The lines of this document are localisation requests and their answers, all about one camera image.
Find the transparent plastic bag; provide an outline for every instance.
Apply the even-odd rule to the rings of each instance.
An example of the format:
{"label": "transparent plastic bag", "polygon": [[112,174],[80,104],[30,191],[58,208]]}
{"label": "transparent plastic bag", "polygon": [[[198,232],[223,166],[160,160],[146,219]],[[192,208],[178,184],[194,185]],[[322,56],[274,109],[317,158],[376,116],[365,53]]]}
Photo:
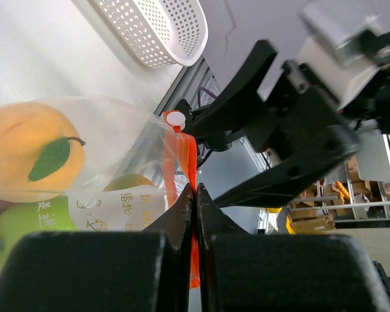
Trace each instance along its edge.
{"label": "transparent plastic bag", "polygon": [[0,270],[33,231],[151,224],[189,179],[195,187],[196,143],[176,130],[108,97],[0,107]]}

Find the fruit stem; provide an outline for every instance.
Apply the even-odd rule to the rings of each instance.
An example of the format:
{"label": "fruit stem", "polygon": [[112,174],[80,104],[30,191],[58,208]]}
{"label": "fruit stem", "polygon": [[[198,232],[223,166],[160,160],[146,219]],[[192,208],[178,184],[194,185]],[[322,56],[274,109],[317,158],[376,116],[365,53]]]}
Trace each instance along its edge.
{"label": "fruit stem", "polygon": [[80,138],[77,138],[76,136],[69,136],[66,138],[67,140],[74,140],[80,143],[81,146],[85,145],[85,141],[82,141]]}

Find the gray floor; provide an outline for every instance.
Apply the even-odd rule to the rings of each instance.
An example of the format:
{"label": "gray floor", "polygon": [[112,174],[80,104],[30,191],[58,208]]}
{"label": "gray floor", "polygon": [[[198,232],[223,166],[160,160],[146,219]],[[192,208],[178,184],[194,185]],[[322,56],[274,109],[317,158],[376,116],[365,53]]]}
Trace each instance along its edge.
{"label": "gray floor", "polygon": [[[240,141],[234,142],[228,151],[212,153],[201,170],[198,182],[205,184],[212,199],[259,173]],[[247,232],[257,233],[260,208],[228,207],[222,210]],[[201,311],[200,288],[189,292],[189,311]]]}

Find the fruit illustration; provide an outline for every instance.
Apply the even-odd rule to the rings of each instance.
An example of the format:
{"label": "fruit illustration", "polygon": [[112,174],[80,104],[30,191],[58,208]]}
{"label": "fruit illustration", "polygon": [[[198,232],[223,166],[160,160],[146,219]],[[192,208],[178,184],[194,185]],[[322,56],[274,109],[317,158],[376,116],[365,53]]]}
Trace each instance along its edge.
{"label": "fruit illustration", "polygon": [[68,197],[61,195],[47,202],[19,203],[0,215],[0,271],[14,245],[35,231],[72,231]]}
{"label": "fruit illustration", "polygon": [[37,102],[0,107],[0,199],[37,202],[67,190],[85,161],[83,145],[59,110]]}
{"label": "fruit illustration", "polygon": [[125,174],[117,179],[111,181],[105,188],[104,192],[110,190],[123,190],[130,189],[131,187],[136,187],[138,185],[151,185],[154,187],[153,183],[146,177],[140,174]]}

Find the white basket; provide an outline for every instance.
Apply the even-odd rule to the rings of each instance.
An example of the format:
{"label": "white basket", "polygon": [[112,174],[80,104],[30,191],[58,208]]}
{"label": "white basket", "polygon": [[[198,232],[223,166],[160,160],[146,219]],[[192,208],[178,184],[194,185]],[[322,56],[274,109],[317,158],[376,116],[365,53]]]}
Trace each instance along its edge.
{"label": "white basket", "polygon": [[193,65],[208,39],[198,0],[88,0],[138,59],[156,68]]}

